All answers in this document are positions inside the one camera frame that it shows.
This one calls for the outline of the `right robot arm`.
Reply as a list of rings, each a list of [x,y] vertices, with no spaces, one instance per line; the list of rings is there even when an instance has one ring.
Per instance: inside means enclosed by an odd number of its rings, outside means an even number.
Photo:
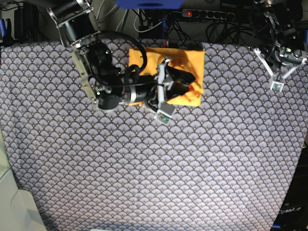
[[[175,108],[167,102],[189,91],[195,81],[192,73],[168,65],[157,65],[154,75],[141,75],[146,68],[144,47],[133,37],[115,31],[96,30],[89,18],[93,12],[87,0],[64,0],[47,8],[63,45],[72,49],[72,58],[82,79],[82,87],[95,109],[109,112],[120,104],[144,103],[152,111],[165,113]],[[114,35],[132,42],[141,52],[142,64],[121,71],[112,64],[112,54],[102,36]]]

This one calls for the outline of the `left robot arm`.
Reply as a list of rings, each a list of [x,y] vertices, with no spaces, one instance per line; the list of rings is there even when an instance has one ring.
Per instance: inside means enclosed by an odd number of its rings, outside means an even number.
[[[254,0],[249,24],[260,46],[253,52],[274,83],[283,82],[308,62],[308,45],[296,28],[296,16],[285,0]]]

